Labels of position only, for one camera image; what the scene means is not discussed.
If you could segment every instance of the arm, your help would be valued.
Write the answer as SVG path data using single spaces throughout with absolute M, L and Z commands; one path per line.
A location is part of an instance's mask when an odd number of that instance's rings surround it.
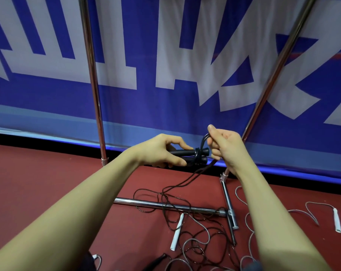
M 167 149 L 192 149 L 181 137 L 158 135 L 125 150 L 66 194 L 0 250 L 0 271 L 73 270 L 94 241 L 114 199 L 140 165 L 186 161 Z
M 248 154 L 238 133 L 208 127 L 214 159 L 224 159 L 248 203 L 264 270 L 330 270 Z

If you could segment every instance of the red floor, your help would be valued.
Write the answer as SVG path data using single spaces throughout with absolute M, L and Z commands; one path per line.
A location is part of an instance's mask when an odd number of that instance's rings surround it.
M 0 145 L 0 248 L 99 168 L 101 163 L 97 159 Z M 137 188 L 161 190 L 164 186 L 181 182 L 188 175 L 140 167 L 129 178 L 119 196 L 131 198 Z M 236 232 L 236 251 L 242 257 L 248 254 L 250 232 L 244 223 L 247 207 L 234 195 L 238 185 L 239 182 L 235 180 L 228 182 L 240 226 Z M 280 186 L 272 188 L 288 209 L 305 210 L 306 201 L 326 202 L 338 209 L 341 220 L 340 195 Z M 194 206 L 224 206 L 217 177 L 202 175 L 188 187 L 175 190 L 174 194 L 186 198 Z M 332 209 L 319 205 L 310 205 L 309 208 L 319 220 L 320 227 L 304 214 L 292 215 L 331 267 L 336 271 L 341 270 L 341 234 L 334 230 Z M 218 220 L 226 226 L 224 218 Z M 188 221 L 182 229 L 196 232 L 199 228 L 194 222 Z M 173 232 L 168 229 L 160 210 L 145 214 L 135 207 L 113 205 L 91 252 L 103 257 L 101 271 L 140 270 L 164 252 L 173 256 L 176 254 L 169 249 L 172 237 Z M 209 249 L 210 258 L 219 258 L 222 243 L 222 240 L 214 240 Z M 255 240 L 252 247 L 257 255 Z M 232 267 L 229 261 L 224 264 Z

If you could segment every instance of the white jump rope handle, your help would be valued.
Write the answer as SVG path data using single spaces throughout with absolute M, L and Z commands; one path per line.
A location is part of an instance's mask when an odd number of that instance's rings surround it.
M 335 230 L 338 233 L 341 233 L 341 223 L 340 223 L 340 218 L 338 217 L 338 212 L 337 209 L 333 209 L 333 219 L 335 221 Z
M 174 232 L 173 241 L 172 241 L 172 244 L 170 246 L 170 249 L 172 251 L 175 251 L 177 248 L 177 242 L 178 242 L 179 233 L 181 232 L 181 225 L 183 222 L 183 217 L 184 217 L 184 213 L 181 214 L 181 216 L 179 218 L 178 225 L 177 225 L 178 229 Z

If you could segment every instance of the forearm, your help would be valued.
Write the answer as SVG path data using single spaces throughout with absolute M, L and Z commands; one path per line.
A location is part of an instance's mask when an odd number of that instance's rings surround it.
M 264 269 L 329 270 L 257 166 L 250 162 L 237 174 L 247 199 Z
M 72 269 L 137 167 L 126 150 L 79 184 L 0 250 L 0 271 Z

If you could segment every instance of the hand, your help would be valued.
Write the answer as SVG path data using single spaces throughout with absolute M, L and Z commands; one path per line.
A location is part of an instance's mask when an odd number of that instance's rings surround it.
M 213 125 L 208 126 L 210 138 L 207 143 L 212 149 L 211 157 L 216 160 L 223 158 L 227 168 L 237 176 L 244 168 L 254 164 L 247 152 L 245 144 L 237 132 L 216 129 Z
M 154 138 L 135 145 L 128 150 L 133 150 L 140 165 L 151 164 L 154 167 L 164 168 L 167 164 L 171 168 L 174 165 L 186 166 L 187 162 L 168 151 L 176 150 L 171 144 L 180 145 L 183 149 L 193 149 L 179 136 L 159 134 Z

